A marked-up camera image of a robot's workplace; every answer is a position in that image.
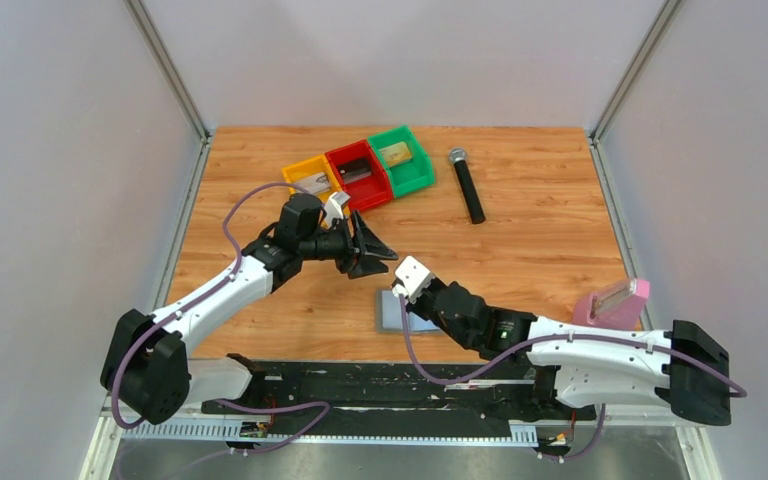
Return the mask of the grey card holder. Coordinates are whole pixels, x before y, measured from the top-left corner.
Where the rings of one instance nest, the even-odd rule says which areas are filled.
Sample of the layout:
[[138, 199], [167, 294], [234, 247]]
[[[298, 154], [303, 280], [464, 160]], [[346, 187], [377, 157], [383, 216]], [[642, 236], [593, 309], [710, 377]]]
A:
[[[402, 309], [390, 290], [378, 290], [375, 294], [375, 329], [379, 333], [401, 333]], [[408, 313], [408, 331], [412, 335], [442, 335], [443, 332], [432, 322], [423, 320], [414, 313]]]

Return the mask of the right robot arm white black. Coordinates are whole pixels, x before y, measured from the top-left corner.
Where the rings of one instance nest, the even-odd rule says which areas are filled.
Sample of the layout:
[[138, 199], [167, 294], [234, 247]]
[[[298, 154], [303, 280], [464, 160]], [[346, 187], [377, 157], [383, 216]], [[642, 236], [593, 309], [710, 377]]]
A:
[[647, 405], [702, 425], [728, 426], [745, 390], [729, 376], [730, 355], [702, 327], [675, 320], [667, 330], [626, 331], [563, 323], [491, 306], [436, 277], [398, 297], [405, 315], [437, 326], [485, 360], [537, 373], [531, 403], [544, 417], [591, 405]]

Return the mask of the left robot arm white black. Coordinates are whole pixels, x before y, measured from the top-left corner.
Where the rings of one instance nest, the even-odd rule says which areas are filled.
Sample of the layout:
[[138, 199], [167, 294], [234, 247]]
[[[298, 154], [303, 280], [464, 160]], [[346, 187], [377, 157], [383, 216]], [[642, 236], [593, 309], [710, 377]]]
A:
[[335, 263], [350, 279], [384, 274], [397, 253], [359, 213], [342, 213], [348, 197], [295, 193], [276, 222], [246, 246], [231, 244], [231, 264], [190, 294], [151, 313], [131, 309], [117, 321], [100, 376], [118, 426], [161, 424], [189, 404], [229, 400], [243, 413], [258, 411], [266, 386], [239, 355], [193, 359], [192, 350], [247, 306], [275, 293], [307, 261]]

